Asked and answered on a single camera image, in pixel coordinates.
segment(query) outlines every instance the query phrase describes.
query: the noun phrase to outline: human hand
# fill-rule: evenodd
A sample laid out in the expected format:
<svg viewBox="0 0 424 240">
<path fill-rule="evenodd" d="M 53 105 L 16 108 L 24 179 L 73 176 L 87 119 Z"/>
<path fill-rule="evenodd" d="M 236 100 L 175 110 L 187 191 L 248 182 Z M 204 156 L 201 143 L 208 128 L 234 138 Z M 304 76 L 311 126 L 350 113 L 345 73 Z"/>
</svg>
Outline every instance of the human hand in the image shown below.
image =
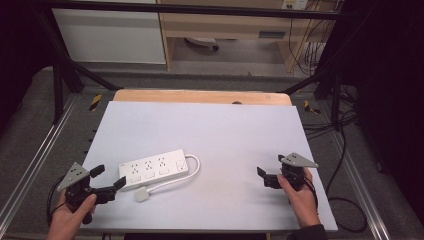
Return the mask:
<svg viewBox="0 0 424 240">
<path fill-rule="evenodd" d="M 305 172 L 305 177 L 312 182 L 311 172 L 309 172 L 307 168 L 303 168 L 303 171 Z M 311 190 L 306 185 L 303 185 L 302 188 L 296 192 L 284 176 L 277 175 L 277 178 L 281 188 L 283 188 L 290 200 L 299 227 L 304 228 L 321 224 L 318 218 L 315 198 Z"/>
<path fill-rule="evenodd" d="M 50 225 L 50 230 L 47 235 L 47 239 L 63 239 L 63 240 L 72 240 L 77 234 L 81 222 L 84 219 L 85 215 L 90 212 L 94 212 L 94 203 L 96 202 L 96 194 L 91 194 L 88 196 L 81 206 L 73 213 L 67 204 L 64 204 L 66 201 L 65 191 L 60 194 L 59 202 L 57 206 L 60 206 L 53 213 L 53 221 Z"/>
</svg>

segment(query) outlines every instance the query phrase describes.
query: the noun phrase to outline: white power strip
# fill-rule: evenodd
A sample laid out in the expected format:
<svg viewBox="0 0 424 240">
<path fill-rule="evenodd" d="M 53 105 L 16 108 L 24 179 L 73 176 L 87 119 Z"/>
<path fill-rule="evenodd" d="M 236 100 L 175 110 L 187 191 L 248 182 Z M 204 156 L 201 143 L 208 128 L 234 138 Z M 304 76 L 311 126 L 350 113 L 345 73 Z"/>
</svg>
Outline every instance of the white power strip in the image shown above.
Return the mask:
<svg viewBox="0 0 424 240">
<path fill-rule="evenodd" d="M 126 176 L 123 191 L 188 174 L 182 149 L 119 164 L 119 177 Z"/>
</svg>

